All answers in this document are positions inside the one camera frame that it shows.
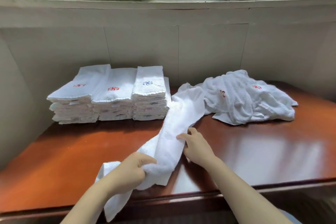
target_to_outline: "wooden table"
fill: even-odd
[[[256,189],[335,182],[336,104],[276,85],[298,101],[294,121],[230,126],[208,115],[195,127],[216,156]],[[0,218],[66,214],[103,162],[123,160],[161,126],[161,120],[53,124],[0,172]],[[218,195],[206,171],[182,156],[167,186],[135,190],[116,219],[227,207]]]

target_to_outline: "person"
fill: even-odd
[[[186,141],[183,153],[208,171],[239,224],[293,223],[217,158],[195,128],[189,128],[188,132],[190,135],[183,133],[176,137]],[[139,152],[129,155],[84,193],[61,224],[94,224],[113,195],[128,192],[142,183],[145,172],[141,167],[149,163],[156,163],[156,160]]]

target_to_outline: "glossy wooden surface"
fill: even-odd
[[[208,115],[195,127],[218,157],[257,188],[336,180],[336,104],[277,85],[299,103],[294,121],[230,126]],[[0,172],[0,212],[74,205],[103,162],[123,160],[161,125],[160,120],[53,124]],[[134,191],[128,206],[217,193],[208,174],[183,156],[167,186]]]

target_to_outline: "white wall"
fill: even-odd
[[[2,8],[0,164],[47,128],[46,96],[85,65],[162,65],[174,86],[245,69],[336,100],[335,11]]]

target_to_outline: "floor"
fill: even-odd
[[[264,194],[276,207],[294,215],[302,224],[336,223],[336,185],[322,188],[300,189],[291,192]],[[61,218],[37,218],[29,220],[0,221],[0,224],[59,224]],[[236,224],[230,211],[199,213],[166,218],[143,219],[117,224]]]

